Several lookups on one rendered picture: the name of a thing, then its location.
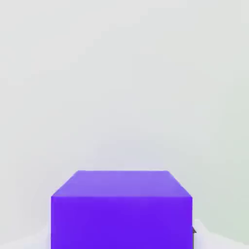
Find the small purple cube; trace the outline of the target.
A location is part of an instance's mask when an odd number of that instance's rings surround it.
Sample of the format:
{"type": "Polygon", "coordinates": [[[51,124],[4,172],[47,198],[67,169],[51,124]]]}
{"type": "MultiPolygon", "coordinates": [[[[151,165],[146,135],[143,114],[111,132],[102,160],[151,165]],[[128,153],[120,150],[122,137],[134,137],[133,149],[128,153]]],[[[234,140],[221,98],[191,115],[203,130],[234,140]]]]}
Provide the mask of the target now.
{"type": "Polygon", "coordinates": [[[168,171],[78,171],[51,197],[51,249],[193,249],[192,214],[168,171]]]}

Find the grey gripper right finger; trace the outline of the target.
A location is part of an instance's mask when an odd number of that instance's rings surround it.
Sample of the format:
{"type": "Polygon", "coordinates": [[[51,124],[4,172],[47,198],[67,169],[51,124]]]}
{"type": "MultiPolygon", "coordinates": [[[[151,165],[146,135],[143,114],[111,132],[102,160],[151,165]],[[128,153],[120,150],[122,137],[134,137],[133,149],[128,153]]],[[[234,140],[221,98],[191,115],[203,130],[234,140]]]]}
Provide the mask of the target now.
{"type": "Polygon", "coordinates": [[[249,245],[236,242],[210,232],[198,219],[194,220],[194,249],[249,249],[249,245]]]}

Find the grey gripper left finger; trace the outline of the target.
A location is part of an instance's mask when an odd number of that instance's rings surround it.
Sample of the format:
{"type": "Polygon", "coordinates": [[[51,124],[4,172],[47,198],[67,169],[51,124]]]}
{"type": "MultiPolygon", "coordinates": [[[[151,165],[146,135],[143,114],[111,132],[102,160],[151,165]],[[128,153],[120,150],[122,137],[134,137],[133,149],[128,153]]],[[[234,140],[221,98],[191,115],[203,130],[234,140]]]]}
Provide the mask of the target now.
{"type": "Polygon", "coordinates": [[[3,244],[0,249],[51,249],[51,226],[47,224],[38,233],[3,244]]]}

